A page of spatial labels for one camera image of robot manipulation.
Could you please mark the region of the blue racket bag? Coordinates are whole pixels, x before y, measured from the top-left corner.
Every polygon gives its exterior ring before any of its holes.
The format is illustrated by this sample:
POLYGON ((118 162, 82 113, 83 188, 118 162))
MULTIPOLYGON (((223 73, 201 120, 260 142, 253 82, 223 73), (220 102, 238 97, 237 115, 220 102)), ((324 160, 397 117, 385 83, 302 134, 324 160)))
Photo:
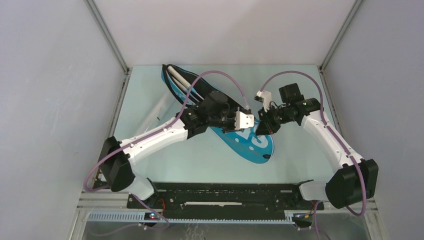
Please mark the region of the blue racket bag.
MULTIPOLYGON (((161 70, 161 79, 163 69, 166 66, 172 66, 175 69, 183 69, 174 64, 163 64, 161 70)), ((221 91, 219 88, 208 83, 204 78, 200 78, 193 87, 194 91, 200 94, 203 98, 212 91, 221 91)), ((198 103, 191 95, 187 101, 186 106, 194 105, 198 103)), ((264 164, 268 162, 274 153, 274 140, 270 135, 255 134, 255 130, 258 127, 259 121, 256 119, 253 128, 243 129, 236 132, 222 133, 220 129, 216 127, 210 127, 210 129, 224 142, 226 143, 235 153, 239 156, 255 164, 264 164)))

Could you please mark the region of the blue racket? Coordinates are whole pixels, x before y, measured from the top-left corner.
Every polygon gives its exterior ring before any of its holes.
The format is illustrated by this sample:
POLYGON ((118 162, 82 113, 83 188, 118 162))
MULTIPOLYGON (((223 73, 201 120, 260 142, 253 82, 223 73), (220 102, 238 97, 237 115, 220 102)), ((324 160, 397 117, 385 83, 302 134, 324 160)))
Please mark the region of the blue racket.
MULTIPOLYGON (((180 88, 181 91, 183 91, 184 93, 187 93, 191 84, 180 73, 178 73, 172 66, 168 66, 166 69, 168 73, 170 74, 171 80, 180 88)), ((192 89, 192 92, 190 93, 190 95, 198 101, 204 100, 204 98, 200 94, 198 94, 194 89, 192 89)))
POLYGON ((169 66, 162 71, 163 82, 180 104, 185 101, 187 91, 197 76, 196 73, 169 66))

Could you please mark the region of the white shuttlecock tube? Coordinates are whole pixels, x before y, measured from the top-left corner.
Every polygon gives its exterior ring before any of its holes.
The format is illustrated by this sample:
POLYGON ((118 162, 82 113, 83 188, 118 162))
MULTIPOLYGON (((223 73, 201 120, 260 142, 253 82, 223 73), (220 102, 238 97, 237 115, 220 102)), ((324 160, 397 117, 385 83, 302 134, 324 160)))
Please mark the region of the white shuttlecock tube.
POLYGON ((144 134, 153 128, 157 127, 161 119, 173 104, 173 97, 169 93, 165 93, 148 113, 147 117, 142 121, 134 135, 144 134))

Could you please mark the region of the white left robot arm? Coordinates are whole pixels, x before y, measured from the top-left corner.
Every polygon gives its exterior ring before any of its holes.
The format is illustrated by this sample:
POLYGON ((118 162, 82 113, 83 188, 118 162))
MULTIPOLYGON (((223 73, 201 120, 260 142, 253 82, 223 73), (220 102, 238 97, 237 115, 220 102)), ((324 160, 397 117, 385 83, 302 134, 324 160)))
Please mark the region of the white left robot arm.
POLYGON ((112 192, 129 191, 145 208, 153 208, 158 194, 151 180, 135 173, 138 162, 171 144, 203 134, 209 127, 235 132, 236 118, 242 111, 232 98, 213 90, 197 103, 185 103, 174 117, 148 132, 121 140, 108 137, 98 160, 105 187, 112 192))

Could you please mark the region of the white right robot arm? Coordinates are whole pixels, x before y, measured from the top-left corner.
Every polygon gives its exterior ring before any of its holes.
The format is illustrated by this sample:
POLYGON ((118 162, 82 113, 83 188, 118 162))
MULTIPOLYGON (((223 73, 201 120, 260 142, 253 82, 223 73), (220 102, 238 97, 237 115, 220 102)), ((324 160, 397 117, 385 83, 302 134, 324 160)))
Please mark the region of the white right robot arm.
POLYGON ((256 93, 255 100, 262 103, 256 135, 272 135, 281 125, 296 122, 322 149, 334 173, 327 182, 299 183, 299 190, 290 196, 291 204, 304 209, 311 201, 327 201, 341 209, 373 198, 379 171, 377 163, 353 150, 329 122, 321 103, 316 98, 304 98, 296 83, 279 88, 279 94, 283 104, 274 106, 269 91, 256 93))

